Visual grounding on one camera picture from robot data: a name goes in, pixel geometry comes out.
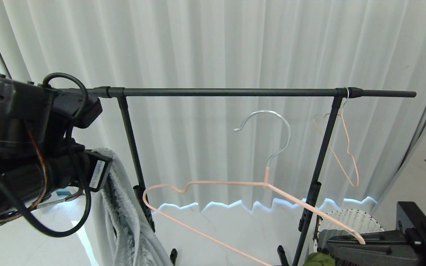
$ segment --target clothes hanger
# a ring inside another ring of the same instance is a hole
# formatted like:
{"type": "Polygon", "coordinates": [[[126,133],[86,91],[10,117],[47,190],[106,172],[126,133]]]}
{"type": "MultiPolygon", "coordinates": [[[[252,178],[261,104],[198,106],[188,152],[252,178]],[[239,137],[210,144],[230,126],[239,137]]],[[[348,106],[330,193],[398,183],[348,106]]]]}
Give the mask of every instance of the clothes hanger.
{"type": "Polygon", "coordinates": [[[160,210],[158,210],[158,209],[154,208],[153,206],[151,206],[151,205],[149,204],[149,202],[147,202],[147,192],[148,192],[149,190],[152,190],[152,189],[155,189],[155,188],[159,188],[159,187],[170,187],[170,188],[172,188],[173,190],[175,190],[176,192],[179,192],[179,193],[185,193],[185,192],[187,192],[187,190],[189,189],[189,187],[190,187],[191,185],[197,185],[197,184],[248,185],[248,186],[254,186],[254,187],[255,187],[255,186],[261,186],[261,187],[263,187],[263,188],[269,188],[269,189],[272,189],[272,190],[273,190],[274,192],[276,192],[277,194],[279,194],[279,195],[281,195],[281,196],[285,197],[286,199],[288,199],[288,200],[290,200],[290,201],[293,201],[293,202],[295,202],[295,203],[297,203],[297,204],[301,205],[302,207],[304,207],[304,208],[306,208],[306,209],[310,210],[311,212],[314,212],[315,214],[317,214],[317,215],[321,216],[323,219],[328,219],[330,222],[332,222],[332,223],[336,224],[337,226],[339,226],[339,227],[343,228],[343,229],[344,229],[345,231],[347,231],[348,233],[352,234],[352,235],[353,235],[353,236],[354,236],[354,237],[358,240],[358,242],[359,242],[360,244],[365,244],[365,240],[364,240],[364,239],[362,238],[362,236],[361,236],[358,232],[356,232],[354,229],[351,229],[350,227],[348,227],[348,226],[344,225],[343,223],[341,223],[340,221],[337,221],[336,219],[333,219],[332,217],[330,217],[330,216],[328,216],[327,214],[325,214],[324,212],[322,212],[322,211],[320,211],[320,210],[316,209],[315,207],[313,207],[313,206],[311,206],[311,205],[309,205],[309,204],[307,204],[307,203],[305,203],[305,202],[303,202],[303,201],[301,201],[301,200],[297,199],[296,197],[294,197],[294,196],[290,195],[289,193],[284,192],[284,191],[280,190],[279,188],[277,188],[277,187],[275,187],[275,186],[273,186],[273,185],[271,185],[271,184],[269,184],[269,183],[268,183],[268,180],[269,180],[269,167],[270,167],[270,162],[271,162],[271,160],[272,160],[274,157],[276,157],[276,156],[277,156],[277,155],[279,155],[282,151],[284,151],[284,150],[287,148],[287,146],[289,145],[290,140],[291,140],[291,128],[290,128],[290,124],[287,122],[287,120],[286,120],[285,118],[283,118],[280,114],[278,114],[278,113],[276,113],[276,112],[274,112],[274,111],[270,111],[270,110],[260,110],[260,111],[255,111],[255,112],[251,113],[251,114],[250,114],[250,115],[249,115],[246,119],[244,119],[244,121],[241,123],[241,126],[240,126],[239,128],[236,128],[234,131],[235,131],[235,132],[240,131],[240,130],[241,130],[241,129],[245,126],[245,124],[246,124],[247,120],[249,120],[252,116],[257,115],[258,113],[270,113],[270,114],[273,114],[273,115],[275,115],[275,116],[278,116],[278,117],[279,117],[279,118],[281,118],[281,119],[282,119],[282,121],[285,123],[285,125],[287,126],[287,130],[288,130],[288,132],[289,132],[289,137],[288,137],[288,139],[287,139],[287,143],[284,145],[284,147],[283,147],[283,148],[281,148],[281,149],[280,149],[277,153],[274,153],[273,155],[271,155],[271,156],[269,157],[269,160],[267,160],[267,166],[266,166],[266,170],[265,170],[265,174],[264,174],[264,181],[263,181],[263,182],[221,181],[221,180],[191,181],[191,182],[188,182],[188,183],[186,184],[186,186],[185,186],[185,188],[184,188],[184,189],[178,189],[177,187],[175,187],[175,186],[174,186],[174,185],[172,185],[172,184],[159,184],[159,185],[153,185],[153,186],[151,186],[151,187],[148,187],[148,188],[144,191],[144,193],[142,194],[142,200],[144,201],[144,203],[146,204],[146,206],[147,206],[147,207],[149,207],[149,209],[151,209],[151,210],[153,210],[153,211],[155,211],[155,212],[157,212],[157,213],[161,214],[162,216],[164,216],[164,217],[166,217],[166,218],[168,218],[168,219],[171,219],[172,221],[174,221],[174,222],[176,222],[176,223],[178,223],[178,224],[180,224],[180,225],[182,225],[182,226],[186,227],[187,229],[190,229],[190,230],[194,231],[194,232],[195,232],[195,233],[197,233],[197,234],[202,235],[203,237],[206,237],[206,238],[210,239],[211,241],[216,242],[217,244],[220,244],[220,245],[224,246],[225,248],[231,249],[231,250],[233,250],[233,251],[235,251],[235,252],[237,252],[237,253],[239,253],[239,254],[241,254],[241,255],[243,255],[243,256],[245,256],[245,257],[249,258],[249,259],[252,259],[253,261],[256,261],[257,263],[260,263],[260,264],[264,265],[264,266],[272,266],[272,265],[271,265],[271,264],[269,264],[269,263],[266,263],[266,262],[264,262],[264,261],[261,261],[260,259],[257,259],[257,258],[255,258],[255,257],[253,257],[253,256],[251,256],[251,255],[249,255],[249,254],[247,254],[247,253],[245,253],[245,252],[242,252],[242,251],[240,251],[240,250],[238,250],[238,249],[234,248],[233,246],[230,246],[230,245],[228,245],[228,244],[226,244],[226,243],[223,243],[223,242],[221,242],[221,241],[219,241],[219,240],[217,240],[217,239],[215,239],[215,238],[213,238],[213,237],[211,237],[211,236],[209,236],[209,235],[207,235],[207,234],[205,234],[205,233],[203,233],[203,232],[201,232],[201,231],[199,231],[199,230],[197,230],[197,229],[195,229],[195,228],[193,228],[193,227],[191,227],[191,226],[189,226],[189,225],[187,225],[187,224],[185,224],[184,222],[181,222],[181,221],[179,221],[178,219],[175,219],[174,217],[172,217],[172,216],[170,216],[170,215],[168,215],[168,214],[166,214],[166,213],[164,213],[164,212],[162,212],[162,211],[160,211],[160,210]]]}
{"type": "MultiPolygon", "coordinates": [[[[345,105],[346,105],[346,103],[348,102],[348,99],[349,99],[349,88],[346,88],[346,91],[348,92],[348,96],[347,96],[345,102],[343,103],[343,106],[341,107],[341,113],[338,113],[338,116],[341,118],[341,120],[343,122],[343,128],[345,129],[346,140],[348,141],[348,146],[346,147],[346,153],[348,153],[348,155],[353,160],[353,165],[355,167],[355,171],[356,171],[356,185],[351,181],[350,177],[348,176],[348,173],[346,173],[345,169],[343,168],[343,165],[341,165],[341,162],[338,159],[338,156],[336,155],[335,151],[333,150],[333,148],[331,147],[330,144],[328,144],[328,148],[331,150],[331,153],[333,153],[333,156],[335,157],[336,161],[338,162],[339,167],[341,168],[343,174],[345,174],[345,177],[348,179],[348,181],[351,184],[351,186],[352,187],[358,187],[359,186],[358,166],[356,165],[355,156],[352,153],[350,153],[350,151],[349,151],[349,134],[348,134],[348,129],[346,128],[345,118],[343,116],[343,113],[345,111],[345,105]]],[[[315,122],[315,118],[318,115],[320,115],[320,113],[317,113],[316,115],[313,116],[313,124],[315,125],[315,128],[318,130],[318,132],[320,133],[320,135],[323,137],[323,132],[320,130],[320,128],[318,127],[317,123],[315,122]]],[[[330,113],[325,113],[325,115],[323,116],[323,118],[326,118],[329,115],[330,115],[330,113]]]]}

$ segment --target white curtain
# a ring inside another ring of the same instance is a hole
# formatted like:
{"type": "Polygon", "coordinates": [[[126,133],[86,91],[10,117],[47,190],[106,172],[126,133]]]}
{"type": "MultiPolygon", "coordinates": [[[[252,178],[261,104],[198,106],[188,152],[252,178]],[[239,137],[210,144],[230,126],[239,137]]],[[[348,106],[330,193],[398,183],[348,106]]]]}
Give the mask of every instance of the white curtain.
{"type": "MultiPolygon", "coordinates": [[[[413,99],[358,98],[346,104],[360,186],[348,184],[328,153],[321,197],[378,199],[399,168],[426,106],[426,1],[103,1],[0,0],[0,54],[14,79],[72,74],[87,87],[336,88],[416,91],[413,99]]],[[[58,88],[74,86],[56,80],[58,88]]],[[[272,116],[281,113],[292,142],[271,165],[270,181],[306,197],[321,136],[311,121],[331,98],[128,98],[147,185],[189,180],[261,180],[267,158],[286,140],[272,116]]],[[[115,99],[78,142],[113,149],[135,172],[115,99]]],[[[324,130],[326,121],[318,120],[324,130]]],[[[341,122],[331,144],[353,178],[341,122]]],[[[262,188],[196,187],[187,195],[153,191],[170,202],[265,205],[262,188]]]]}

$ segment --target black clothes rack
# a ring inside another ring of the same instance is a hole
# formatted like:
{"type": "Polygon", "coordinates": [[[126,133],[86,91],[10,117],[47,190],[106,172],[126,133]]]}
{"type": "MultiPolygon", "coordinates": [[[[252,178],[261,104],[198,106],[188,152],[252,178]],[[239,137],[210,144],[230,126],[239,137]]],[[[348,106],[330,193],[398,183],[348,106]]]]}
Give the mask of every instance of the black clothes rack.
{"type": "MultiPolygon", "coordinates": [[[[101,98],[117,98],[125,131],[128,137],[129,148],[131,150],[132,160],[135,165],[137,174],[137,180],[139,185],[135,186],[134,189],[141,199],[142,194],[145,190],[144,177],[141,170],[141,162],[139,160],[139,154],[137,153],[136,141],[134,132],[132,130],[132,123],[129,116],[128,104],[126,97],[128,96],[277,96],[277,97],[333,97],[333,103],[331,104],[330,116],[328,117],[328,123],[323,135],[321,142],[320,152],[318,154],[317,163],[315,170],[311,178],[310,188],[307,195],[306,202],[312,206],[315,206],[318,194],[320,192],[321,183],[318,181],[320,176],[321,167],[325,160],[327,153],[328,144],[330,142],[331,133],[335,126],[338,110],[341,106],[341,102],[344,98],[358,98],[358,97],[398,97],[398,98],[413,98],[416,96],[414,91],[372,91],[363,90],[355,87],[348,88],[336,88],[336,89],[127,89],[122,87],[109,87],[102,86],[89,90],[90,94],[101,98]]],[[[141,206],[144,210],[144,214],[151,223],[152,229],[155,231],[154,222],[152,220],[151,211],[142,200],[140,200],[141,206]]],[[[305,244],[305,238],[310,226],[312,213],[304,209],[302,217],[300,219],[298,230],[301,232],[297,249],[295,251],[294,262],[292,266],[297,266],[301,256],[303,245],[305,244]]],[[[287,258],[282,246],[277,248],[279,258],[282,266],[288,266],[287,258]]],[[[173,249],[170,255],[172,262],[175,264],[176,250],[173,249]]]]}

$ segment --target woven laundry basket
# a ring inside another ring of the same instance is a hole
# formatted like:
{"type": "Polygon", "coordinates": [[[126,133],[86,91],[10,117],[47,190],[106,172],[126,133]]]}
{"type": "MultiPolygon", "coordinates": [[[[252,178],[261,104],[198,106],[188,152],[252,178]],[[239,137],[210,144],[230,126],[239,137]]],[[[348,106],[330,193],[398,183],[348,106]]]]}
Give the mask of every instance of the woven laundry basket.
{"type": "MultiPolygon", "coordinates": [[[[382,232],[384,229],[372,216],[357,209],[346,209],[340,211],[327,212],[327,214],[350,228],[356,230],[360,234],[382,232]]],[[[315,233],[311,242],[313,252],[322,252],[328,254],[326,248],[327,240],[333,236],[347,235],[348,232],[340,227],[317,216],[315,224],[315,233]]],[[[336,266],[355,266],[357,264],[344,261],[340,258],[333,257],[336,266]]]]}

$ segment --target beige wall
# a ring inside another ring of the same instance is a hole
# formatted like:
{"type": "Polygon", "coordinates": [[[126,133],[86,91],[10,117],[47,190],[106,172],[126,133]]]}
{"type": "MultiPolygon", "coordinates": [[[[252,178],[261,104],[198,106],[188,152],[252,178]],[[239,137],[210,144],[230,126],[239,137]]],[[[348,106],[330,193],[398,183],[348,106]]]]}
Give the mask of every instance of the beige wall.
{"type": "Polygon", "coordinates": [[[372,215],[386,230],[395,229],[397,201],[414,201],[426,215],[426,129],[387,188],[372,215]]]}

